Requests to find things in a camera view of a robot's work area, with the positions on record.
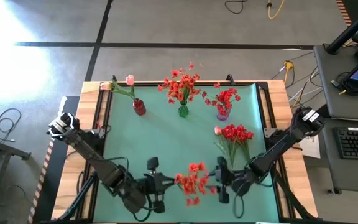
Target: purple vase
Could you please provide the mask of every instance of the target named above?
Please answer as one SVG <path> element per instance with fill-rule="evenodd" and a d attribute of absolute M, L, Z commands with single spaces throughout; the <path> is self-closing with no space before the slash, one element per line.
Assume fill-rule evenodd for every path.
<path fill-rule="evenodd" d="M 226 115 L 221 115 L 220 112 L 216 115 L 216 118 L 220 121 L 225 121 L 229 118 L 230 115 L 230 109 L 226 109 Z"/>

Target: wooden table frame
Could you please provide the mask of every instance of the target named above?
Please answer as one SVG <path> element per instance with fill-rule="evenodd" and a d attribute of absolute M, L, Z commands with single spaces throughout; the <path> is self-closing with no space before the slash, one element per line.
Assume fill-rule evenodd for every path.
<path fill-rule="evenodd" d="M 205 83 L 216 83 L 218 81 L 203 81 Z M 229 81 L 219 81 L 222 84 L 229 84 Z M 265 118 L 265 125 L 269 127 L 277 127 L 285 129 L 289 126 L 292 113 L 290 105 L 288 103 L 287 92 L 283 81 L 281 80 L 238 80 L 236 82 L 258 82 L 261 83 L 260 88 L 260 101 L 263 105 L 263 113 Z M 137 84 L 153 84 L 155 81 L 137 82 Z M 78 104 L 78 110 L 76 113 L 77 118 L 80 120 L 81 129 L 95 128 L 98 121 L 99 124 L 107 122 L 106 113 L 109 113 L 109 105 L 111 101 L 110 94 L 99 94 L 100 82 L 84 82 L 81 91 L 80 102 Z M 74 149 L 68 147 L 67 154 L 73 152 Z M 282 158 L 282 166 L 278 167 L 280 170 L 285 170 L 287 173 L 287 179 L 289 186 L 301 204 L 312 215 L 317 217 L 317 210 L 314 204 L 313 194 L 311 192 L 308 175 L 306 172 L 305 163 L 300 150 L 289 149 Z M 72 203 L 76 195 L 76 182 L 78 174 L 84 170 L 86 161 L 79 155 L 73 154 L 70 156 L 64 164 L 62 177 L 57 192 L 55 206 L 53 208 L 52 218 L 57 218 L 65 209 Z M 92 210 L 91 192 L 96 191 L 92 188 L 86 196 L 84 206 L 81 208 L 83 211 L 83 218 L 88 218 Z M 280 205 L 282 207 L 283 217 L 291 217 L 291 209 L 287 208 L 287 198 L 283 195 L 282 190 L 278 187 L 280 196 Z M 293 216 L 299 218 L 299 214 L 295 213 Z"/>

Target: red vase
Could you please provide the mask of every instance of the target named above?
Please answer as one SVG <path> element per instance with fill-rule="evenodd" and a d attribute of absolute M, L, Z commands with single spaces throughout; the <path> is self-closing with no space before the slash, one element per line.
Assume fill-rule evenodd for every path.
<path fill-rule="evenodd" d="M 144 103 L 142 100 L 136 98 L 133 103 L 134 110 L 137 115 L 142 116 L 146 114 L 146 107 L 144 106 Z"/>

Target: black clamp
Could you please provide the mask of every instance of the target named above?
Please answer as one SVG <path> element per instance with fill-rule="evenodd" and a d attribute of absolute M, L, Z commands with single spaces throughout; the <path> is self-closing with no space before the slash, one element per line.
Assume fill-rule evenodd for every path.
<path fill-rule="evenodd" d="M 227 75 L 226 80 L 230 81 L 230 85 L 236 85 L 236 83 L 234 82 L 233 76 L 231 74 Z"/>

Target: pink tulip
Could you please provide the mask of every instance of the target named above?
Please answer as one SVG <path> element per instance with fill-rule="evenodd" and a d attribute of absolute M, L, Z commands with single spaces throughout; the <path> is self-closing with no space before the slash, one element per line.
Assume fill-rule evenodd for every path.
<path fill-rule="evenodd" d="M 215 127 L 215 134 L 216 135 L 221 135 L 222 134 L 222 130 L 221 130 L 220 127 L 218 127 L 218 126 Z"/>
<path fill-rule="evenodd" d="M 135 83 L 135 77 L 133 75 L 128 75 L 125 82 L 127 85 L 133 85 Z"/>
<path fill-rule="evenodd" d="M 100 89 L 101 90 L 111 90 L 112 83 L 109 83 L 109 82 L 102 83 L 102 84 L 100 84 Z"/>

